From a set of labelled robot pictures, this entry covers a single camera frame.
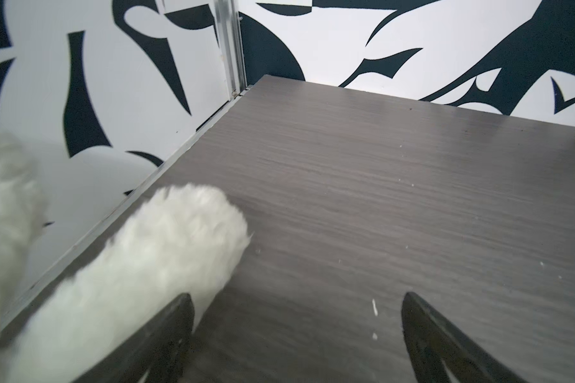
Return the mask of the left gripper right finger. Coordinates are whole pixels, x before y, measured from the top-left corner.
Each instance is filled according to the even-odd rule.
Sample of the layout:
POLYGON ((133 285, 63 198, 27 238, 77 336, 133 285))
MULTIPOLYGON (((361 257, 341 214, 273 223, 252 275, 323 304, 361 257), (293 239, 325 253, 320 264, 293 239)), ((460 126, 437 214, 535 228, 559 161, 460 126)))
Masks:
POLYGON ((521 382, 526 380, 487 353, 413 291, 401 306, 402 330, 418 382, 521 382))

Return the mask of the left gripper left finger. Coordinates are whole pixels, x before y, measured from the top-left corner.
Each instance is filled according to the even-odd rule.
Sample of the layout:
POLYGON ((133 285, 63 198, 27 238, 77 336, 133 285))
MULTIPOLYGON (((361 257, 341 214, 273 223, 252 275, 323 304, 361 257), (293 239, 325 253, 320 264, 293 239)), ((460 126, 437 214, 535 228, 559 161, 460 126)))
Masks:
POLYGON ((180 294, 77 382, 177 382, 193 333, 191 296, 180 294))

